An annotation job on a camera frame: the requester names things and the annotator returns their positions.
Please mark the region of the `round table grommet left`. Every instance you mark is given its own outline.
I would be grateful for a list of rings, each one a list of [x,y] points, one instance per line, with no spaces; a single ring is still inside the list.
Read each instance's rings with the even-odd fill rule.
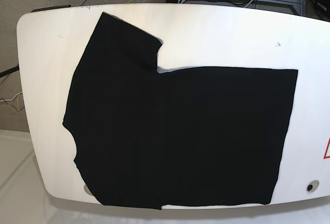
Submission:
[[[88,187],[87,187],[86,184],[84,185],[84,191],[85,191],[88,195],[93,196],[93,194],[90,192],[90,190],[88,189]]]

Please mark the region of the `black T-shirt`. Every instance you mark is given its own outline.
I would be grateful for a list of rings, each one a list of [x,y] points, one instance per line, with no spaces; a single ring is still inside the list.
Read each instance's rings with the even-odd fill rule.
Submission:
[[[297,70],[157,71],[162,42],[103,13],[73,74],[63,126],[103,205],[269,204]]]

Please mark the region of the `round table grommet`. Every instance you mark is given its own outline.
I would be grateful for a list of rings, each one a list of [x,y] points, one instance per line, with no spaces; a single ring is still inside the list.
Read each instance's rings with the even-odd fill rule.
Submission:
[[[84,185],[84,191],[85,191],[88,195],[93,196],[93,194],[90,192],[90,190],[88,189],[88,187],[87,187],[86,184]]]
[[[307,191],[308,193],[313,193],[314,191],[317,190],[317,188],[319,187],[319,185],[320,185],[320,182],[319,182],[318,180],[313,180],[313,181],[311,181],[311,182],[308,184],[308,186],[307,186],[307,188],[306,188],[306,191]]]

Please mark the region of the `round table grommet right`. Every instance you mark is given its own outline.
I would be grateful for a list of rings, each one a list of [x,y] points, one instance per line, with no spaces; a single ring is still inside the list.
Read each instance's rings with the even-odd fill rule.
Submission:
[[[320,185],[320,182],[319,182],[318,180],[313,180],[313,181],[311,181],[311,182],[308,184],[308,186],[307,186],[307,188],[306,188],[306,191],[307,191],[308,193],[313,193],[314,191],[317,190],[317,188],[319,187],[319,185]]]

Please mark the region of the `red triangle warning sticker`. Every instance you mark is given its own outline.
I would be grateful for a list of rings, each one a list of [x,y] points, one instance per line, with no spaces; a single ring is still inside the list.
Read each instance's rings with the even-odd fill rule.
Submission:
[[[328,144],[327,144],[327,147],[326,147],[326,150],[325,150],[325,154],[324,154],[324,159],[329,159],[330,158],[330,155],[329,155],[329,145],[330,145],[330,139],[328,141]]]

